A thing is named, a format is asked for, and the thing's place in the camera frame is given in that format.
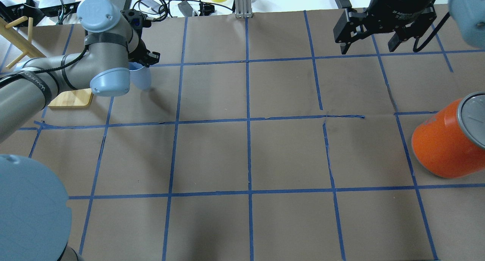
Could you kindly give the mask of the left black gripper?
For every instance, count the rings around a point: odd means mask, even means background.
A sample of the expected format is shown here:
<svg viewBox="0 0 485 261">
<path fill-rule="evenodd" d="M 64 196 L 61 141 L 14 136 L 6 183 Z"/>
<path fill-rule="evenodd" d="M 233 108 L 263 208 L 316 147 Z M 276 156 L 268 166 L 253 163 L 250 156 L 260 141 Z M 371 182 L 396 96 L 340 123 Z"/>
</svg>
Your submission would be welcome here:
<svg viewBox="0 0 485 261">
<path fill-rule="evenodd" d="M 151 25 L 150 22 L 146 22 L 147 15 L 135 9 L 124 9 L 121 14 L 132 29 L 132 36 L 128 39 L 128 60 L 145 67 L 158 64 L 160 53 L 150 52 L 141 38 L 143 28 Z"/>
</svg>

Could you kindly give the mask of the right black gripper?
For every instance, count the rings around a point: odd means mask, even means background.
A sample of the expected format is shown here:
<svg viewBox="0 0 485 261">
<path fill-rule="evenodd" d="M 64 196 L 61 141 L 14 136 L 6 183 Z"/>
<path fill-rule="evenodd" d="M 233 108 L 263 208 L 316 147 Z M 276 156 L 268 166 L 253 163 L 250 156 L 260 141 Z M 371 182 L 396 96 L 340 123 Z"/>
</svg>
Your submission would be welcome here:
<svg viewBox="0 0 485 261">
<path fill-rule="evenodd" d="M 350 46 L 372 34 L 391 33 L 389 52 L 409 40 L 409 36 L 421 36 L 436 19 L 435 0 L 371 0 L 367 9 L 343 9 L 333 28 L 333 36 L 341 54 L 346 55 Z"/>
</svg>

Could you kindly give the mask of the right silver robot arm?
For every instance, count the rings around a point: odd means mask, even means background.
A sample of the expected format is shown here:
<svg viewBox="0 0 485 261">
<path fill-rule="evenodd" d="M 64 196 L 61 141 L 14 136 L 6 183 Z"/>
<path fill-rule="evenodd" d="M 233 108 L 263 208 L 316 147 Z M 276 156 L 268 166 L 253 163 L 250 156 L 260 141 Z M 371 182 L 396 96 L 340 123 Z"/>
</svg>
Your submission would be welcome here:
<svg viewBox="0 0 485 261">
<path fill-rule="evenodd" d="M 463 40 L 470 46 L 484 49 L 484 0 L 447 0 L 448 11 L 424 42 L 420 39 L 431 27 L 437 13 L 436 0 L 370 0 L 359 12 L 350 0 L 335 0 L 343 9 L 333 28 L 334 41 L 345 55 L 352 43 L 374 34 L 393 33 L 388 49 L 394 52 L 400 44 L 414 38 L 413 52 L 422 51 L 449 18 L 454 19 Z"/>
</svg>

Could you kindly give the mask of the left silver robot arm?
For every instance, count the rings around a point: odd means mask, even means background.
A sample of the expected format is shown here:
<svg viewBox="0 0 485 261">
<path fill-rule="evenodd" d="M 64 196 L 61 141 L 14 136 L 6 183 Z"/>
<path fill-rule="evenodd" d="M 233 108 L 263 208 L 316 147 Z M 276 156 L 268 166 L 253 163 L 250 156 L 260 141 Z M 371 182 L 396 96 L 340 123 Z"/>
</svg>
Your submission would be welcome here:
<svg viewBox="0 0 485 261">
<path fill-rule="evenodd" d="M 32 58 L 1 78 L 1 141 L 58 95 L 90 88 L 102 97 L 122 96 L 131 83 L 148 89 L 150 76 L 135 76 L 133 64 L 160 60 L 141 35 L 150 19 L 111 0 L 83 0 L 77 9 L 85 30 L 79 54 Z M 34 159 L 1 155 L 0 223 L 2 261 L 81 261 L 69 247 L 72 210 L 58 176 Z"/>
</svg>

